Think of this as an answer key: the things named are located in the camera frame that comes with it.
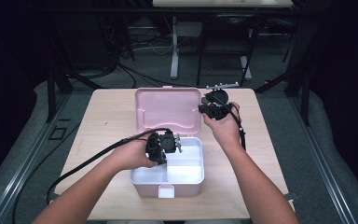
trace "wooden table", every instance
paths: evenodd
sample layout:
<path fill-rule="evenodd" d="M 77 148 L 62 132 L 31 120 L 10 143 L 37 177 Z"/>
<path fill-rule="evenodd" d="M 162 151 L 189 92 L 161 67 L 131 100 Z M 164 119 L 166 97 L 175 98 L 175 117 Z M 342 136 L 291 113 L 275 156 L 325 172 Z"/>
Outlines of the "wooden table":
<path fill-rule="evenodd" d="M 264 173 L 288 193 L 269 132 L 255 94 L 249 89 L 226 89 L 229 100 L 241 105 L 242 126 L 250 156 Z M 118 140 L 134 135 L 135 90 L 97 90 L 92 94 L 62 173 L 75 168 Z M 203 144 L 205 178 L 196 197 L 158 199 L 142 198 L 130 181 L 130 171 L 119 173 L 111 181 L 89 219 L 160 219 L 190 220 L 248 218 L 237 179 L 212 132 L 202 122 L 196 135 Z M 55 192 L 63 193 L 97 161 L 63 180 Z"/>

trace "forearm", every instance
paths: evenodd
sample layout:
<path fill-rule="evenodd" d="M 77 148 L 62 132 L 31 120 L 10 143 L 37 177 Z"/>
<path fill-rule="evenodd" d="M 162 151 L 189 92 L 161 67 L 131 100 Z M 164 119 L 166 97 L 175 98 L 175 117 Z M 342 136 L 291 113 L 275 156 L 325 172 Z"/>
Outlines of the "forearm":
<path fill-rule="evenodd" d="M 103 159 L 51 203 L 34 223 L 85 223 L 111 179 L 120 171 Z"/>
<path fill-rule="evenodd" d="M 289 202 L 241 148 L 225 148 L 254 223 L 298 223 Z"/>

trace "person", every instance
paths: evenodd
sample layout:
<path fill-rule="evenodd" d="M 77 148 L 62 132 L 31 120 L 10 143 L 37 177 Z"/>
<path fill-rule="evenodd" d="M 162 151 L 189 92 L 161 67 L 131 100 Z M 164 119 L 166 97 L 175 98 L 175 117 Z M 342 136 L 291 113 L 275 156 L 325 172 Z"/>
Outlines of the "person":
<path fill-rule="evenodd" d="M 233 114 L 239 117 L 240 106 L 232 104 L 235 105 L 232 106 Z M 280 190 L 243 150 L 235 119 L 230 115 L 220 120 L 210 119 L 206 114 L 202 116 L 232 165 L 252 221 L 299 223 L 295 212 Z M 34 223 L 85 223 L 94 205 L 117 173 L 157 165 L 145 155 L 145 140 L 148 136 L 150 134 L 144 135 L 143 140 L 134 140 L 115 148 L 43 210 Z"/>

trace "open plastic container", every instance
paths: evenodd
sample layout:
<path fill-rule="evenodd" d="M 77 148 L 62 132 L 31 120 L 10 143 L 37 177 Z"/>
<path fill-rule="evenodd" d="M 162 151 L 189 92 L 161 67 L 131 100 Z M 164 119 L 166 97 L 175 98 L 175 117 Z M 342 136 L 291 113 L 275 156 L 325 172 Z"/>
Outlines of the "open plastic container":
<path fill-rule="evenodd" d="M 166 153 L 167 164 L 131 170 L 131 182 L 143 197 L 191 197 L 204 179 L 200 131 L 200 91 L 196 88 L 140 88 L 135 93 L 137 131 L 169 128 L 179 133 L 182 150 Z"/>

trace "hand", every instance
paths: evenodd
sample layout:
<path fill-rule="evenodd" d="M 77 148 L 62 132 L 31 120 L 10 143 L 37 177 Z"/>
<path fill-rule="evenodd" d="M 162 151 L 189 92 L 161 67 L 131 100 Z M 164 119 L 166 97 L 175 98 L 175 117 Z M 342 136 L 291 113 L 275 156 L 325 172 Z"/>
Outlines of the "hand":
<path fill-rule="evenodd" d="M 148 167 L 158 165 L 155 161 L 151 161 L 145 155 L 147 139 L 151 133 L 148 133 L 139 139 L 132 140 L 129 143 L 117 147 L 108 156 L 109 160 L 115 162 L 121 170 L 131 170 L 139 167 Z"/>
<path fill-rule="evenodd" d="M 240 106 L 236 103 L 232 104 L 234 106 L 232 106 L 231 111 L 238 118 L 238 120 L 240 120 Z M 212 129 L 213 136 L 222 147 L 222 149 L 241 145 L 239 126 L 231 114 L 227 114 L 223 119 L 220 120 L 210 119 L 206 114 L 202 114 L 202 116 L 204 123 Z"/>

